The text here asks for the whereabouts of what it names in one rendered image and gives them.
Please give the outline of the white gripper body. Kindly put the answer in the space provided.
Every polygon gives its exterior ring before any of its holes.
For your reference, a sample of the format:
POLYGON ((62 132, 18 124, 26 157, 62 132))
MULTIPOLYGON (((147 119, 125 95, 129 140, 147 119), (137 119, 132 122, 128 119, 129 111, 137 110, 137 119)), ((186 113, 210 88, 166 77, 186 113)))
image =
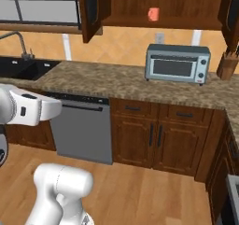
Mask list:
POLYGON ((41 97, 41 116, 40 120, 51 120, 59 116, 62 112, 63 104, 60 100, 47 96, 41 97))

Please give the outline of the brown sink cupboard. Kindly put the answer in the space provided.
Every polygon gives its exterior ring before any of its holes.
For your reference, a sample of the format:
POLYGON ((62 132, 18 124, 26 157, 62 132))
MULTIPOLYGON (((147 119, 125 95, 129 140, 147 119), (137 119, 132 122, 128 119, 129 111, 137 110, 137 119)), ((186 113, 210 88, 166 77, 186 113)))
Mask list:
POLYGON ((6 125, 7 141, 32 148, 55 151, 54 139, 48 121, 41 121, 37 126, 6 125))

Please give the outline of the grey dishwasher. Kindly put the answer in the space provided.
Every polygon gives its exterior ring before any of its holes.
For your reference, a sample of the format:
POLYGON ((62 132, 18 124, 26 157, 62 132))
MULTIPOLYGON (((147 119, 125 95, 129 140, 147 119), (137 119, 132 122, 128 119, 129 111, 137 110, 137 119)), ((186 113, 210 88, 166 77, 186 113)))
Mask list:
POLYGON ((57 154, 112 164, 109 99, 58 92, 47 92, 46 95, 67 105, 103 108, 100 112, 63 107, 62 113, 50 121, 57 154))

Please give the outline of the black sink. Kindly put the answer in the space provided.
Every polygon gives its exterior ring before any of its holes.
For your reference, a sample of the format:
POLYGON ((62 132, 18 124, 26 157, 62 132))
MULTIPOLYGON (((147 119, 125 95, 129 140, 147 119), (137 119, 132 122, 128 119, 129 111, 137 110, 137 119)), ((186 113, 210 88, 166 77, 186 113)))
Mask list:
POLYGON ((0 57, 0 77, 26 80, 38 80, 58 65, 60 61, 0 57))

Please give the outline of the grey tap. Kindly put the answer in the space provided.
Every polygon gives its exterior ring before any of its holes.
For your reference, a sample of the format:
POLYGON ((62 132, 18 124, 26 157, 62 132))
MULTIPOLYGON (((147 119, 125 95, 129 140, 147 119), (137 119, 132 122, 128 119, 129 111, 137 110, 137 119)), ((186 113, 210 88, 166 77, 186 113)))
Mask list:
POLYGON ((33 60, 33 58, 35 57, 33 52, 30 51, 30 52, 27 52, 26 50, 26 47, 25 47, 25 44, 24 44, 24 40, 23 40, 23 36, 22 34, 19 32, 19 31, 12 31, 12 32, 9 32, 9 33, 6 33, 4 35, 0 35, 0 40, 1 39, 4 39, 4 38, 7 38, 9 36, 12 36, 12 35, 17 35, 19 37, 19 40, 21 42, 21 48, 22 48, 22 54, 21 54, 21 57, 25 60, 25 61, 29 61, 29 60, 33 60))

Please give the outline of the brown base cupboard door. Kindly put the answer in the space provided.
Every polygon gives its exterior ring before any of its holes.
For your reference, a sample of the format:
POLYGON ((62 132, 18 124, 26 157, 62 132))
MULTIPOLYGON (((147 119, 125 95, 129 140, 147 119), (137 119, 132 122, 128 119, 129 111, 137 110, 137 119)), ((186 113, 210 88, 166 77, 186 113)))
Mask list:
POLYGON ((111 120, 113 158, 115 162, 150 168, 153 161, 156 122, 148 119, 113 116, 111 120), (150 124, 153 140, 149 146, 150 124))
POLYGON ((153 168, 195 176, 203 152, 207 129, 172 122, 161 122, 160 125, 162 125, 162 140, 158 148, 157 138, 153 168))

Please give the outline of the brown drawer front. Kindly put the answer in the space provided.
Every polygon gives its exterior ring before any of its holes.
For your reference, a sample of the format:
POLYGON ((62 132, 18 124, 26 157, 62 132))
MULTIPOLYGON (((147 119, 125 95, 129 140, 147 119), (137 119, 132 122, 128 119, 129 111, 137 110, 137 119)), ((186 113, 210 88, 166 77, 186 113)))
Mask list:
POLYGON ((156 103, 136 100, 126 100, 119 98, 110 99, 110 107, 113 115, 132 116, 155 120, 158 116, 159 105, 156 103), (141 107, 141 111, 131 111, 125 106, 141 107))
POLYGON ((208 108, 185 105, 159 105, 159 118, 161 120, 208 126, 211 121, 212 115, 213 110, 208 108), (193 118, 179 117, 176 115, 176 112, 192 113, 193 118))

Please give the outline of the grey toaster oven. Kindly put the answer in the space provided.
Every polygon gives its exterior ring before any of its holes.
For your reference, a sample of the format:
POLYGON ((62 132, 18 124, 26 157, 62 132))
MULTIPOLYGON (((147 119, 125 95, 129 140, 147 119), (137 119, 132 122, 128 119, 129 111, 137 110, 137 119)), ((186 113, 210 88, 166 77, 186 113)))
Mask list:
POLYGON ((150 44, 145 79, 196 83, 203 86, 211 59, 208 47, 150 44))

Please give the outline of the orange glass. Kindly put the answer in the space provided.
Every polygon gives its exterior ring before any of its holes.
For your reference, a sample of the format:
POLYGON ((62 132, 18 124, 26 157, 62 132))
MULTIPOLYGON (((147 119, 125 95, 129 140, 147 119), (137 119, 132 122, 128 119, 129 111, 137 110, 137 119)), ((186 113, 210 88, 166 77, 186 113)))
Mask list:
POLYGON ((148 20, 149 21, 158 21, 160 15, 160 9, 158 7, 151 7, 148 10, 148 20))

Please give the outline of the brown knife block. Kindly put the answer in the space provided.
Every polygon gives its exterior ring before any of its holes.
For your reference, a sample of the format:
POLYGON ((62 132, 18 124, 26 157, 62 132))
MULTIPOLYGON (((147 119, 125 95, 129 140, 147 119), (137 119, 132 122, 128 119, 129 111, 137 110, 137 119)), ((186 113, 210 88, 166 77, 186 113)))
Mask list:
POLYGON ((229 51, 228 49, 222 53, 217 75, 222 80, 230 80, 237 64, 239 63, 239 46, 236 51, 229 51))

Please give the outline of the brown side cupboard run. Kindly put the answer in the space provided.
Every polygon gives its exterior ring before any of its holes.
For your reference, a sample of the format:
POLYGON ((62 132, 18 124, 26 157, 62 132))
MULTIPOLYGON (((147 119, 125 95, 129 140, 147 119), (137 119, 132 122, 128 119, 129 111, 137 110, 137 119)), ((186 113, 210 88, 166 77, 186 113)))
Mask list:
POLYGON ((205 183, 213 225, 216 225, 228 195, 227 175, 239 176, 239 147, 232 134, 231 125, 226 120, 205 183))

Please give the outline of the window with grey frame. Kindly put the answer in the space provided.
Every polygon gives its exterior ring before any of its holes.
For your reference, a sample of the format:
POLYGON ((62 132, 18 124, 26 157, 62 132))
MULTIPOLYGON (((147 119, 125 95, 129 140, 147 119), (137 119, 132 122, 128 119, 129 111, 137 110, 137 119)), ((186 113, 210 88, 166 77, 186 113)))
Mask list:
POLYGON ((77 0, 0 0, 0 21, 78 25, 77 0))

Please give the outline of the brown wall cupboard door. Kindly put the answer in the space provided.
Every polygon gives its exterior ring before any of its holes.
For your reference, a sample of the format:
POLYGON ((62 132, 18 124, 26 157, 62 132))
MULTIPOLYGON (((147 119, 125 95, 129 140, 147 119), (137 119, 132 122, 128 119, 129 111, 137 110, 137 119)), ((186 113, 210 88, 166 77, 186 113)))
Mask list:
POLYGON ((218 20, 222 24, 227 51, 235 52, 239 42, 239 0, 221 0, 218 20))
POLYGON ((77 5, 83 42, 89 43, 102 27, 102 21, 111 15, 111 0, 77 0, 77 5))

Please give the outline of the brown wall cupboard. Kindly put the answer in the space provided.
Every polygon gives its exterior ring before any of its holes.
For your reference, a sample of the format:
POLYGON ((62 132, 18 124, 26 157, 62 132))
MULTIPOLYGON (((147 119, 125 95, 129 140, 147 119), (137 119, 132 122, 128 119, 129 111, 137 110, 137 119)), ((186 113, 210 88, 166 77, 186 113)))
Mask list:
POLYGON ((221 0, 111 0, 107 26, 220 30, 221 0), (148 20, 148 10, 158 7, 158 21, 148 20))

